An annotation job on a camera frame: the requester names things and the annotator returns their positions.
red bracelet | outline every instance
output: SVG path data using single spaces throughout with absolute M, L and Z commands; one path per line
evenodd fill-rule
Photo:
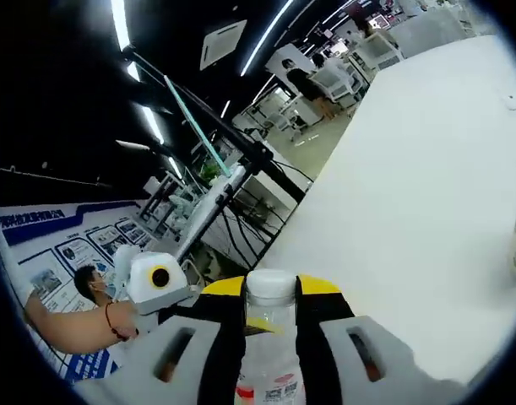
M 111 332 L 117 336 L 117 339 L 121 339 L 123 342 L 126 342 L 128 340 L 127 337 L 124 337 L 123 335 L 121 335 L 119 332 L 117 332 L 117 329 L 115 329 L 114 327 L 111 326 L 111 322 L 109 322 L 109 316 L 107 315 L 107 307 L 109 305 L 113 304 L 112 302 L 110 302 L 109 304 L 106 305 L 106 320 L 107 320 L 107 325 L 109 326 L 109 328 L 111 329 Z

floor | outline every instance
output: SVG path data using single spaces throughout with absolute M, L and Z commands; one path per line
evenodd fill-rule
M 356 106 L 340 112 L 333 120 L 321 120 L 292 142 L 287 131 L 270 131 L 267 140 L 297 169 L 318 177 L 355 113 Z

ceiling light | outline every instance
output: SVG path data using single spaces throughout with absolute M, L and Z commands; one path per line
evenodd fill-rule
M 113 13 L 113 22 L 115 23 L 119 47 L 122 51 L 126 46 L 130 45 L 126 13 L 124 12 L 124 0 L 111 0 L 111 12 Z
M 138 66 L 136 65 L 136 62 L 130 63 L 126 70 L 130 76 L 139 81 Z
M 288 33 L 288 30 L 284 31 L 282 33 L 282 35 L 280 36 L 280 38 L 274 43 L 273 47 L 275 48 L 279 43 L 280 41 L 282 41 L 282 38 L 284 38 L 284 35 L 286 35 Z
M 160 142 L 160 145 L 164 144 L 164 138 L 162 137 L 162 134 L 160 133 L 160 129 L 158 128 L 158 123 L 156 122 L 155 116 L 153 114 L 153 111 L 149 107 L 143 107 L 141 105 L 141 109 L 143 110 L 143 113 L 145 114 L 145 119 L 149 123 L 150 129 L 153 131 L 153 135 L 158 139 L 158 142 Z
M 179 166 L 177 166 L 177 163 L 175 163 L 175 160 L 171 156 L 169 158 L 167 158 L 167 160 L 170 162 L 170 165 L 173 168 L 173 170 L 175 171 L 175 173 L 177 173 L 177 176 L 179 177 L 179 179 L 182 179 L 181 171 L 179 170 Z
M 285 11 L 288 9 L 288 7 L 290 7 L 290 5 L 293 3 L 293 1 L 294 0 L 288 0 L 287 2 L 285 2 L 284 7 L 281 8 L 280 11 L 278 12 L 278 14 L 276 14 L 276 16 L 273 18 L 273 21 L 271 21 L 271 24 L 269 24 L 269 27 L 267 27 L 267 29 L 263 33 L 261 39 L 259 40 L 258 44 L 252 51 L 252 54 L 250 55 L 247 62 L 245 63 L 244 68 L 242 69 L 242 72 L 241 72 L 241 76 L 244 76 L 246 74 L 248 68 L 250 67 L 250 64 L 254 60 L 254 57 L 256 57 L 256 54 L 258 53 L 259 48 L 262 47 L 263 43 L 269 36 L 270 32 L 273 30 L 274 26 L 276 25 L 276 23 L 278 23 L 278 20 L 280 19 L 280 17 L 282 17 L 282 14 L 285 13 Z
M 348 5 L 348 4 L 350 4 L 350 3 L 353 3 L 354 1 L 355 1 L 355 0 L 348 0 L 348 1 L 347 1 L 347 2 L 345 2 L 343 5 L 341 5 L 340 7 L 338 7 L 334 13 L 332 13 L 331 15 L 329 15 L 329 16 L 328 16 L 328 17 L 327 17 L 327 18 L 322 22 L 322 24 L 327 23 L 327 21 L 329 21 L 330 19 L 332 19 L 332 18 L 333 18 L 333 16 L 334 16 L 335 14 L 337 14 L 337 13 L 338 13 L 342 8 L 344 8 L 345 6 L 347 6 L 347 5 Z
M 312 31 L 314 31 L 314 28 L 316 28 L 318 26 L 318 24 L 319 24 L 319 21 L 316 24 L 314 24 L 314 26 L 308 31 L 308 33 L 305 36 L 309 36 L 312 33 Z
M 267 86 L 269 86 L 269 83 L 271 83 L 271 80 L 274 78 L 274 75 L 271 74 L 271 77 L 269 78 L 269 80 L 267 80 L 267 83 L 265 83 L 263 85 L 263 87 L 261 88 L 261 90 L 258 91 L 258 93 L 256 94 L 256 96 L 254 97 L 254 100 L 252 100 L 252 104 L 254 104 L 256 102 L 256 100 L 258 99 L 258 97 L 263 93 L 263 91 L 265 90 L 265 88 Z
M 141 149 L 141 150 L 149 150 L 149 147 L 146 145 L 142 145 L 141 143 L 134 143 L 134 142 L 126 142 L 126 141 L 120 141 L 118 139 L 115 140 L 119 145 L 124 146 L 126 148 L 131 149 Z
M 349 17 L 350 17 L 350 15 L 347 14 L 341 21 L 339 21 L 338 23 L 333 25 L 330 30 L 331 31 L 334 30 L 336 27 L 338 27 L 340 24 L 342 24 L 344 21 L 346 21 Z
M 312 48 L 315 47 L 314 44 L 310 45 L 306 51 L 303 52 L 303 55 L 306 55 L 309 51 L 312 50 Z
M 224 110 L 222 110 L 222 114 L 220 114 L 220 118 L 224 118 L 225 112 L 227 111 L 227 107 L 230 106 L 231 100 L 228 100 L 224 105 Z
M 126 25 L 126 13 L 124 11 L 124 0 L 111 0 L 111 12 L 113 13 L 113 22 L 115 23 L 119 48 L 121 48 L 122 51 L 125 47 L 130 45 L 130 37 L 128 36 L 128 27 Z M 139 81 L 138 67 L 134 62 L 128 65 L 127 72 L 130 76 Z M 164 144 L 164 138 L 160 133 L 153 111 L 149 107 L 143 107 L 142 105 L 141 109 L 143 110 L 145 119 L 149 123 L 153 135 L 155 135 L 160 144 Z

desk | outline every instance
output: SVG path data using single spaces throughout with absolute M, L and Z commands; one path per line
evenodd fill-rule
M 326 278 L 430 376 L 470 381 L 516 325 L 516 68 L 493 36 L 377 74 L 260 267 Z

white bottle cap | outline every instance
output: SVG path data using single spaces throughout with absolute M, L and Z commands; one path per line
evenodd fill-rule
M 295 299 L 297 277 L 285 270 L 254 270 L 247 275 L 247 289 L 252 304 L 288 305 Z

